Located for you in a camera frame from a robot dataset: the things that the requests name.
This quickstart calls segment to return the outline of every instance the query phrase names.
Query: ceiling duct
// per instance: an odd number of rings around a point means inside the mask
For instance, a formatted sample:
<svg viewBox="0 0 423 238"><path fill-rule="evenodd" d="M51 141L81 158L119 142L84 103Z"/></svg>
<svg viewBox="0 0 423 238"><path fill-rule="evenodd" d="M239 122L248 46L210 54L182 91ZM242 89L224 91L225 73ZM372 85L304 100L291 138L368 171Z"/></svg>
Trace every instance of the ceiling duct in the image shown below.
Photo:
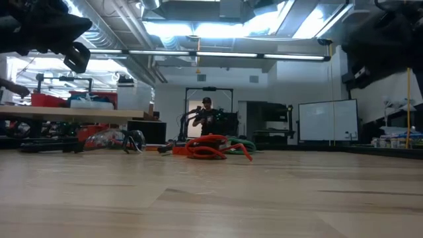
<svg viewBox="0 0 423 238"><path fill-rule="evenodd" d="M161 6L163 0L141 0L141 4L147 10L158 9Z"/></svg>
<svg viewBox="0 0 423 238"><path fill-rule="evenodd" d="M115 35L110 27L98 15L93 7L86 0L68 0L71 2L84 17L89 18L93 22L93 27L83 37L92 45L100 49L126 49L124 43ZM128 72L135 78L154 87L155 80L152 72L143 66L140 56L128 56L127 59L115 59L114 61L122 64L128 69Z"/></svg>

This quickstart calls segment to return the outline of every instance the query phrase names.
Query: white container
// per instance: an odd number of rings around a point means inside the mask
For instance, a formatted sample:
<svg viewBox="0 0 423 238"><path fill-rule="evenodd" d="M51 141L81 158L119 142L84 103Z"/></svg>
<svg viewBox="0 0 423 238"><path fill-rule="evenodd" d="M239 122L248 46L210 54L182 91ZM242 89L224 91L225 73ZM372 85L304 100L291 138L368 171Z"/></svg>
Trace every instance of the white container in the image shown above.
<svg viewBox="0 0 423 238"><path fill-rule="evenodd" d="M114 110L113 104L111 102L95 102L88 100L72 100L71 108Z"/></svg>

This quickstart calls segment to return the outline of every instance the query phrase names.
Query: green hose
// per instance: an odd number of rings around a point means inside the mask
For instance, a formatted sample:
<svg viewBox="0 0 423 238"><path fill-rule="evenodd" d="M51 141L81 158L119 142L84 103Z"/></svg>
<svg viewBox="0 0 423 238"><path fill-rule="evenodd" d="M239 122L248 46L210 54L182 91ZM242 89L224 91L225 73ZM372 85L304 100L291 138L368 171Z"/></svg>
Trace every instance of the green hose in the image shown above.
<svg viewBox="0 0 423 238"><path fill-rule="evenodd" d="M235 145L235 144L238 144L238 143L243 144L245 146L245 149L247 149L247 151L249 153L254 153L256 151L256 145L253 142L248 141L246 139L228 138L228 140L231 142L231 145ZM244 154L242 149L228 150L228 151L225 151L225 153L233 154L233 155L243 155Z"/></svg>

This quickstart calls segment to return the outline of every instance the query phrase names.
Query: hand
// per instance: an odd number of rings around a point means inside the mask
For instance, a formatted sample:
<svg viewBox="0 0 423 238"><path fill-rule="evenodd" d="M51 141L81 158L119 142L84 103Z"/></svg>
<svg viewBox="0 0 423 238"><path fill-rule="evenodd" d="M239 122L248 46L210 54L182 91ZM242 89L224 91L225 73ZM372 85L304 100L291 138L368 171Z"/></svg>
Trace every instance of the hand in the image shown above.
<svg viewBox="0 0 423 238"><path fill-rule="evenodd" d="M21 97L25 97L30 94L30 91L22 85L12 84L8 88L9 91L18 94Z"/></svg>

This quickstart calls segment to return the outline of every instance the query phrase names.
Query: wall vent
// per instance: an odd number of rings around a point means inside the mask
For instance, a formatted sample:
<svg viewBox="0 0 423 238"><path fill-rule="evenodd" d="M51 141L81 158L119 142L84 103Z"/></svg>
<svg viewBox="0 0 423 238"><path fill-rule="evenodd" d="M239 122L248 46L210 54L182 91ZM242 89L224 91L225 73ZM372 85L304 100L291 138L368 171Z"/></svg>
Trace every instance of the wall vent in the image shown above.
<svg viewBox="0 0 423 238"><path fill-rule="evenodd" d="M206 82L206 75L197 75L197 82Z"/></svg>
<svg viewBox="0 0 423 238"><path fill-rule="evenodd" d="M257 75L251 75L250 76L250 83L258 83L258 76Z"/></svg>

